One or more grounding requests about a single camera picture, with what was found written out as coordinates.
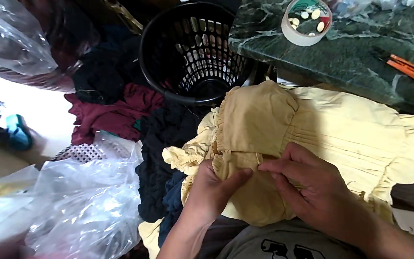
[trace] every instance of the maroon cloth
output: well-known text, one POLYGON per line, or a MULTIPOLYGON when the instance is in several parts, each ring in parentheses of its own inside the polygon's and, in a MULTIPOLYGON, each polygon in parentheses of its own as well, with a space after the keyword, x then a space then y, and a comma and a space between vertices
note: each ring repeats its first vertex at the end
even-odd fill
POLYGON ((110 105, 82 102, 75 94, 65 94, 65 99, 73 104, 68 112, 76 115, 74 125, 78 125, 71 136, 73 145, 92 144, 99 130, 138 141, 140 131, 133 127, 135 121, 164 105, 162 95, 134 83, 124 87, 124 101, 110 105))

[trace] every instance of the white button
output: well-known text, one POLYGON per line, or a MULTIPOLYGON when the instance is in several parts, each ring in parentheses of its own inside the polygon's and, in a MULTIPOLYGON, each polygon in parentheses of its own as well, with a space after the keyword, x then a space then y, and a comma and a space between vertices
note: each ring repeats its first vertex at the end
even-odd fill
POLYGON ((312 14, 311 14, 311 18, 313 20, 319 18, 319 16, 321 15, 321 10, 320 9, 315 9, 312 14))
POLYGON ((296 26, 299 25, 299 20, 297 18, 293 18, 292 23, 295 24, 296 26))
POLYGON ((301 12, 301 18, 307 19, 309 17, 309 14, 307 12, 301 12))
POLYGON ((325 24, 323 23, 323 22, 320 22, 318 25, 317 25, 317 31, 318 32, 321 32, 321 31, 323 31, 323 28, 325 27, 325 24))

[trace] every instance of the tape roll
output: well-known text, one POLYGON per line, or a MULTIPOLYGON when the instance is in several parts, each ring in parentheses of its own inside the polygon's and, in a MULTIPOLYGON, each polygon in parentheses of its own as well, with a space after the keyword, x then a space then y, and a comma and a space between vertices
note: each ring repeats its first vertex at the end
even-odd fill
POLYGON ((330 8, 322 1, 319 0, 293 0, 285 10, 284 18, 282 19, 282 32, 284 33, 285 38, 287 38, 291 43, 298 46, 311 46, 318 43, 324 36, 325 33, 332 26, 332 12, 330 8), (314 36, 309 36, 302 34, 292 28, 292 24, 288 20, 288 14, 293 12, 304 12, 307 9, 320 9, 320 21, 325 23, 325 28, 320 34, 314 36))

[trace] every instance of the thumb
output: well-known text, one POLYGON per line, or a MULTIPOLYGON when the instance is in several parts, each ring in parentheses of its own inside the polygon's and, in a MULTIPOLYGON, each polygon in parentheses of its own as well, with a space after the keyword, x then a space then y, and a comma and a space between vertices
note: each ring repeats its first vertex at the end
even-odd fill
POLYGON ((308 202, 298 189, 288 181, 285 175, 280 173, 271 173, 271 175, 281 198, 292 207, 296 215, 303 213, 307 209, 308 202))
POLYGON ((230 178, 224 180, 221 183, 224 193, 231 197, 233 194, 244 185, 253 175, 253 170, 250 168, 245 168, 237 171, 230 178))

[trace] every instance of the black wastebasket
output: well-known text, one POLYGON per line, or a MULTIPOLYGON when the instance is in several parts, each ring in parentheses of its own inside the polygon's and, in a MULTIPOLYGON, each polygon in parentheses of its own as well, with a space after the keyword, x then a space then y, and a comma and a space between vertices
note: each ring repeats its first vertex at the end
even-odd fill
POLYGON ((185 105, 218 104, 250 75, 253 60, 228 45, 234 15, 206 2, 186 3, 156 16, 145 28, 140 66, 150 85, 185 105))

